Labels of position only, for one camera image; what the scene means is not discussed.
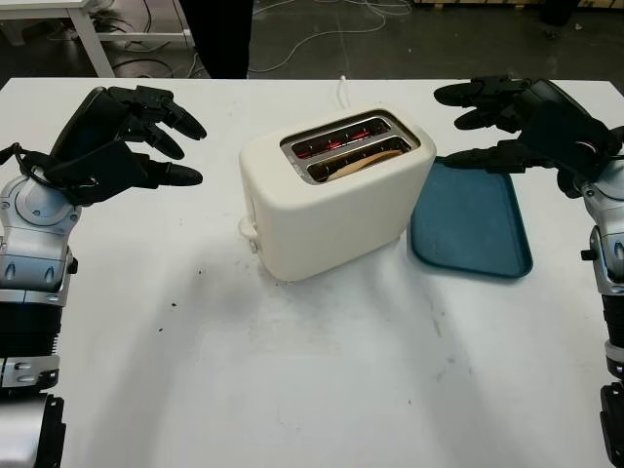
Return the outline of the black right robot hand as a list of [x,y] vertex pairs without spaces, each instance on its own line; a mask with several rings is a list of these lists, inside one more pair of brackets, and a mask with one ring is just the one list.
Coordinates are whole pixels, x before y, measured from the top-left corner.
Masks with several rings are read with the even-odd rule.
[[595,181],[619,151],[607,126],[549,80],[477,77],[439,88],[434,98],[471,109],[454,121],[459,130],[495,127],[518,136],[445,157],[443,163],[454,169],[520,174],[533,167],[556,168]]

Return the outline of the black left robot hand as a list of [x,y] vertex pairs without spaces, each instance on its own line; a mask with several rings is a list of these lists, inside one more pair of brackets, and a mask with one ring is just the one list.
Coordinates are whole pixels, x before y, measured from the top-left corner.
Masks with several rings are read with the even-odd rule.
[[57,165],[50,176],[68,188],[201,184],[201,173],[177,163],[184,151],[161,123],[193,140],[207,136],[168,90],[95,88],[55,141],[50,156]]

